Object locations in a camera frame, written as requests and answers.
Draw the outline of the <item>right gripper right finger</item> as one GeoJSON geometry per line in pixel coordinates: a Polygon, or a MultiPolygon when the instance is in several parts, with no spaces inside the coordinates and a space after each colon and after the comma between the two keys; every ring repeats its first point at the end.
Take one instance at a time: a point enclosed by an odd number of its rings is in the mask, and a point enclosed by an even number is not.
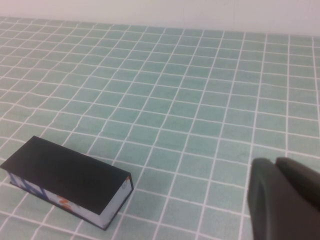
{"type": "Polygon", "coordinates": [[[288,157],[278,157],[275,165],[297,193],[320,210],[320,174],[288,157]]]}

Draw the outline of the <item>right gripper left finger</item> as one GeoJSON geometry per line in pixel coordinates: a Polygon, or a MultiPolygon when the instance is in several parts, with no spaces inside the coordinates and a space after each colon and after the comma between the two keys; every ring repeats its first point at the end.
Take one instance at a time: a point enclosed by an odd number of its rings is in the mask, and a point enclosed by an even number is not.
{"type": "Polygon", "coordinates": [[[318,240],[320,210],[267,158],[252,161],[247,202],[255,240],[318,240]]]}

